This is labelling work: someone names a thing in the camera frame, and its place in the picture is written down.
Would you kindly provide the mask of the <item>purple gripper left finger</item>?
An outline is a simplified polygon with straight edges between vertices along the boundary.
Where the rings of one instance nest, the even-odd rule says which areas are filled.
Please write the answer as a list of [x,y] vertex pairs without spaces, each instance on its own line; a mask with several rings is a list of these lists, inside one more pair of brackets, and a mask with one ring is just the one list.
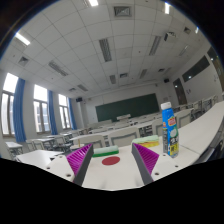
[[83,184],[87,168],[93,156],[93,145],[88,144],[66,156],[67,161],[75,175],[74,183],[78,186]]

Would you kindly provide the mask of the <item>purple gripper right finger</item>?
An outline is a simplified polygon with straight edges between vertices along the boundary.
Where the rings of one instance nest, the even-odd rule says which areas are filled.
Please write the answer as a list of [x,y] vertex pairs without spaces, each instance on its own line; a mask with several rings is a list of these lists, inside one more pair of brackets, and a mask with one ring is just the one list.
[[137,163],[143,183],[145,185],[152,183],[153,178],[151,174],[157,163],[159,155],[154,151],[136,143],[132,144],[132,154]]

